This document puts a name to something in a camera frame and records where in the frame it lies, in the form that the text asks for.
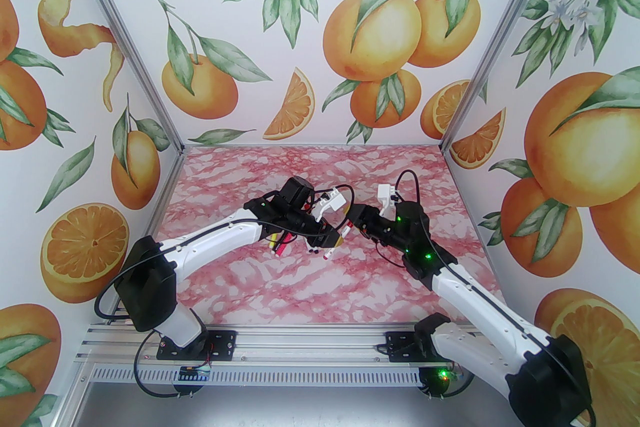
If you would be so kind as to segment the aluminium frame post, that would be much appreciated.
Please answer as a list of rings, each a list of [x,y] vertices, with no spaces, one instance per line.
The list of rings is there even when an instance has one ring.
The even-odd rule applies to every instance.
[[[105,19],[109,24],[119,49],[121,49],[125,60],[128,62],[138,85],[146,95],[154,113],[158,116],[158,122],[162,125],[171,145],[176,148],[178,154],[183,154],[185,144],[179,136],[178,130],[169,116],[163,101],[161,100],[149,71],[147,70],[134,40],[131,38],[126,24],[121,16],[118,6],[114,0],[96,0],[99,4]]]
[[[534,22],[522,36],[513,55],[526,56],[517,86],[521,86],[545,58],[555,70],[562,62],[571,37],[578,31],[578,23],[570,21],[570,0],[509,0],[493,36],[482,55],[470,86],[462,97],[452,121],[445,132],[442,149],[452,146],[477,99],[487,100],[489,79],[494,66],[502,59],[503,50],[519,19]]]

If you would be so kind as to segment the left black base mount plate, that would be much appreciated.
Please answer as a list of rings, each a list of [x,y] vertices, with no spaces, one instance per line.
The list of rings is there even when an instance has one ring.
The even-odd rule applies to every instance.
[[[156,358],[164,361],[232,361],[237,334],[231,329],[207,329],[185,347],[162,336]]]

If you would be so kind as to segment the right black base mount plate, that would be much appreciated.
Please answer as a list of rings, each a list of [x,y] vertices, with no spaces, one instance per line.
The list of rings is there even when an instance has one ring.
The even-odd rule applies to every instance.
[[[390,362],[450,363],[439,355],[431,338],[409,331],[387,331],[385,349]]]

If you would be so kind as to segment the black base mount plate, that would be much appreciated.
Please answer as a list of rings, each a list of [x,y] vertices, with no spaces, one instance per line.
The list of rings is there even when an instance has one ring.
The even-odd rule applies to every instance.
[[[237,334],[231,329],[207,329],[185,347],[162,336],[156,358],[164,361],[232,361]]]
[[[390,362],[450,363],[439,355],[431,338],[409,331],[387,331],[385,349]]]

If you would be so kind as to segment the thin white pen red end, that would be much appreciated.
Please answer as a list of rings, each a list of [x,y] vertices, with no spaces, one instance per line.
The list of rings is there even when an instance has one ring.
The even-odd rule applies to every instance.
[[[345,237],[343,239],[345,239],[348,236],[349,232],[350,232],[350,228],[349,228],[349,221],[350,220],[349,220],[349,217],[348,217],[348,211],[347,210],[345,210],[345,214],[346,214],[346,217],[345,217],[345,219],[343,219],[344,224],[342,225],[342,227],[341,228],[337,228],[337,227],[334,228],[338,233],[340,233],[342,231],[345,232]],[[323,255],[323,258],[325,260],[330,260],[332,258],[332,256],[333,256],[334,252],[336,251],[336,249],[337,248],[327,249],[327,251],[325,251],[325,253]]]

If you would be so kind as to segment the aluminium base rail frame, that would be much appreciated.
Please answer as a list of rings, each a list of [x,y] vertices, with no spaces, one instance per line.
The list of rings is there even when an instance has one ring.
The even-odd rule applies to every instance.
[[[480,337],[482,333],[471,324],[452,322],[463,334]],[[241,366],[241,367],[331,367],[416,368],[420,384],[403,386],[419,388],[436,396],[448,396],[455,388],[470,381],[471,373],[459,363],[390,362],[386,354],[387,331],[409,331],[427,335],[426,330],[411,324],[300,324],[300,325],[215,325],[207,329],[237,331],[236,346],[231,361],[164,361],[156,358],[160,335],[137,331],[132,321],[109,321],[89,326],[77,354],[78,376],[85,382],[135,383],[141,380],[142,365],[163,366]],[[441,386],[435,380],[437,367],[455,365],[464,377]]]

